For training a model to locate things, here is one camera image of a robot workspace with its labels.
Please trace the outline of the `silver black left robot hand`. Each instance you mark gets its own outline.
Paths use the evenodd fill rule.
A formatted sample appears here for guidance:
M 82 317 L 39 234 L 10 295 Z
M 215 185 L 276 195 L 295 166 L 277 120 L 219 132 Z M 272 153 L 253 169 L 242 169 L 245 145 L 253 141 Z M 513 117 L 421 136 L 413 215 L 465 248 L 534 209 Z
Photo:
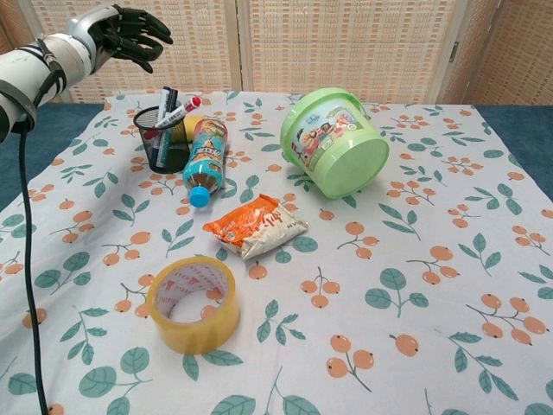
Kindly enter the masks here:
M 169 28 L 145 10 L 117 4 L 100 5 L 72 18 L 66 34 L 81 42 L 90 55 L 91 72 L 109 59 L 132 61 L 147 73 L 166 44 L 173 39 Z

